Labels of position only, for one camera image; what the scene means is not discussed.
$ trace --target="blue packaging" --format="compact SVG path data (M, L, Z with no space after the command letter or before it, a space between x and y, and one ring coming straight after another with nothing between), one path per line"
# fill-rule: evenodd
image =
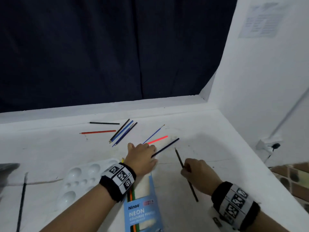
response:
M163 232L161 215L155 195L152 175L149 176L150 194L148 196L128 202L126 197L125 207L125 232ZM155 220L151 227L139 229L139 224L148 220Z

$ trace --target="hand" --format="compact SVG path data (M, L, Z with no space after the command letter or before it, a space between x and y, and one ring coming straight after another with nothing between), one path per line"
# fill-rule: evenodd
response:
M210 196L222 183L216 172L204 160L186 159L181 175L200 192Z
M134 147L132 143L128 143L128 155L124 160L124 164L131 167L136 176L144 176L150 173L157 163L157 159L152 159L151 156L155 153L156 147L149 144L138 144Z

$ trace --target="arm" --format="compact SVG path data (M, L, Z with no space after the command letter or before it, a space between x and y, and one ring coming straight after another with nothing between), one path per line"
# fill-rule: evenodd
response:
M156 159L151 159L155 153L155 146L139 144L134 147L128 144L128 155L124 161L137 176L144 176L151 172ZM68 207L41 232L96 232L112 207L116 204L106 188L98 184L87 194Z
M219 176L204 160L186 159L181 175L200 192L210 196L222 183ZM246 232L288 232L288 230L260 211L253 224L246 229Z

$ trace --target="paper notice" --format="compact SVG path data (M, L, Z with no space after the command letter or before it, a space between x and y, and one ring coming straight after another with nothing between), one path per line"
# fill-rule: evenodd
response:
M288 7L277 2L250 6L239 37L274 37Z

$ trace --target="black pencil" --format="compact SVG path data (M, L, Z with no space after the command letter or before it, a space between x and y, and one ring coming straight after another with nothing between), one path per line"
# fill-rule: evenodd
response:
M120 132L120 130L122 130L122 128L129 122L130 119L128 119L122 126L121 128L115 133L114 136L112 136L112 138L109 140L109 143L112 142L113 138Z
M23 180L23 191L21 193L21 199L20 199L20 206L19 206L19 213L18 213L18 221L17 221L16 232L20 231L21 216L23 214L23 202L25 200L25 192L26 192L26 185L27 185L27 175L28 175L28 173L25 173L25 178Z
M120 123L89 122L89 124L119 125Z
M179 159L179 162L180 162L181 167L184 168L184 165L183 165L183 163L182 163L182 161L181 161L181 159L180 159L179 153L178 153L178 151L177 151L176 148L175 148L175 152L176 152L176 155L177 155L177 157L178 157L178 159ZM195 194L195 191L194 191L194 189L193 189L193 186L192 186L191 182L188 181L188 183L189 183L189 186L190 186L190 188L191 188L192 194L193 194L193 196L194 196L196 202L198 202L198 198L197 198L197 196L196 196L196 194Z
M116 146L118 143L120 143L120 141L121 141L121 140L131 131L131 129L133 129L134 126L136 126L136 125L137 125L137 122L136 122L128 131L126 131L125 134L122 135L122 137L115 143L115 146Z
M179 140L179 138L177 138L176 140L172 141L170 144L168 144L166 147L163 147L161 150L159 150L158 152L154 153L151 157L155 157L157 154L159 154L161 151L164 151L166 148L168 148L170 145L174 144L175 142L177 142Z

